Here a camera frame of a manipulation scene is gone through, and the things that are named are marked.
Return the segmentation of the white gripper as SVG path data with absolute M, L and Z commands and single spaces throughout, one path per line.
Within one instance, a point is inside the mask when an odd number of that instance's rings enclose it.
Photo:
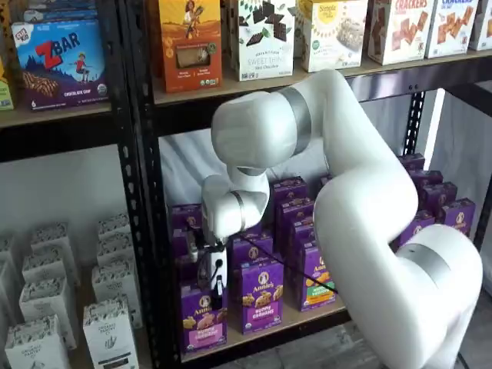
M 221 301 L 228 284 L 228 261 L 226 245 L 220 241 L 208 248 L 206 256 L 208 285 L 214 291 L 214 299 Z

